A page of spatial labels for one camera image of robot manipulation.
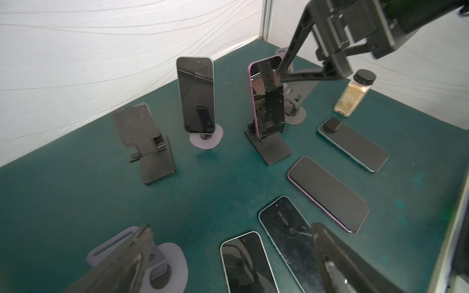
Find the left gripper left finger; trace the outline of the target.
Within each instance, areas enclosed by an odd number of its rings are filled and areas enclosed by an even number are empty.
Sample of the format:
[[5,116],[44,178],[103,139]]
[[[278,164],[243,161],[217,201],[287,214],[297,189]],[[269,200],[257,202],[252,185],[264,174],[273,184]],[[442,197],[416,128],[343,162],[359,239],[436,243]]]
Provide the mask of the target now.
[[139,227],[66,293],[138,293],[147,269],[153,232]]

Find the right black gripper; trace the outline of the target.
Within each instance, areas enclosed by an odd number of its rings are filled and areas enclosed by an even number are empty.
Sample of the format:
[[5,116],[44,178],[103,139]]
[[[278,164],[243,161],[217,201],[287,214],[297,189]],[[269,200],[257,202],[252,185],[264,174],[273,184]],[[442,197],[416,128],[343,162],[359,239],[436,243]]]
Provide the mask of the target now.
[[[350,55],[370,52],[376,59],[400,48],[418,31],[417,17],[397,1],[309,1],[278,68],[282,82],[336,81],[352,74]],[[322,67],[292,72],[306,38],[313,34]]]

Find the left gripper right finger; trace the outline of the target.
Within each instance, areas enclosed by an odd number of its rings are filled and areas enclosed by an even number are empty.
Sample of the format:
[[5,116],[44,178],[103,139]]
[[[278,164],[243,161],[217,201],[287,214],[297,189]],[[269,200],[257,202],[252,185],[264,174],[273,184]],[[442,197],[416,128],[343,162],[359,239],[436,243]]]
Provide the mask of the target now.
[[403,291],[322,223],[313,223],[311,233],[323,288],[327,293],[340,291],[340,284],[333,279],[327,269],[329,262],[334,264],[357,293],[401,293]]

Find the cracked phone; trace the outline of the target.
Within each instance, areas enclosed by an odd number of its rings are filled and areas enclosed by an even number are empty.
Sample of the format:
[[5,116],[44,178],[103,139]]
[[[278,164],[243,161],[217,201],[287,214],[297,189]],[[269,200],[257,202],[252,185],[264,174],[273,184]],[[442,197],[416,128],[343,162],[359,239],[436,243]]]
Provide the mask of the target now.
[[357,233],[370,213],[367,202],[309,157],[287,172],[288,180],[350,234]]

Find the green-edged phone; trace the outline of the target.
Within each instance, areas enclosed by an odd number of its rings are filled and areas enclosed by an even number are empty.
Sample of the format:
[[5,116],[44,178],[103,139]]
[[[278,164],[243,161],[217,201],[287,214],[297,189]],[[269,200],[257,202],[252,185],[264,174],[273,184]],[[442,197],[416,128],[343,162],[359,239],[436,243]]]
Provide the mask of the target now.
[[302,292],[323,293],[311,226],[293,202],[279,197],[258,218]]
[[389,159],[384,149],[335,117],[328,118],[317,132],[370,173],[380,171]]

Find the black phone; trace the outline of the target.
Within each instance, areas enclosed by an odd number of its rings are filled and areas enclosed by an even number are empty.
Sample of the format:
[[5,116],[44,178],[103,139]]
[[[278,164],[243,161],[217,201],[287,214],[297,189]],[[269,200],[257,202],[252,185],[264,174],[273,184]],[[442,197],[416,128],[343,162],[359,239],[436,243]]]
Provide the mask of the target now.
[[230,293],[279,293],[265,247],[256,231],[223,242],[220,253]]
[[212,135],[216,128],[213,60],[179,57],[176,67],[185,131]]

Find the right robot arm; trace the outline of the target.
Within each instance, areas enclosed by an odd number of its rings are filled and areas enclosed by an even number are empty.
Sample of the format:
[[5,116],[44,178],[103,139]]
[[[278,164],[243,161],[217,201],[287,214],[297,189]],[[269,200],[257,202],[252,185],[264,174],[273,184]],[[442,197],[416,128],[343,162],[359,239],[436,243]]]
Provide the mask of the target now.
[[[467,17],[468,1],[309,1],[277,73],[285,83],[347,78],[352,74],[349,56],[370,52],[380,59],[455,9]],[[309,35],[318,44],[322,68],[292,72],[289,67]]]

